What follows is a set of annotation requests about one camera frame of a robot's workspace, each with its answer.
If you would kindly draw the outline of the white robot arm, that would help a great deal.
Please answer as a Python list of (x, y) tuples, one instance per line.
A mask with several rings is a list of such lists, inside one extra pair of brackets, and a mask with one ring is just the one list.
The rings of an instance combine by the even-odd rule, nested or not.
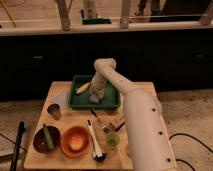
[(109, 81), (124, 96), (123, 115), (134, 171), (177, 171), (158, 98), (119, 74), (113, 58), (97, 59), (94, 68), (91, 93), (102, 99)]

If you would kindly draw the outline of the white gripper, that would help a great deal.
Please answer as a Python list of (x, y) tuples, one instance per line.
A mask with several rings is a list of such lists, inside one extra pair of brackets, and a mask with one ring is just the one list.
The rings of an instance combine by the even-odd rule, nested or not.
[(94, 93), (99, 99), (104, 98), (106, 80), (95, 75), (91, 80), (89, 91)]

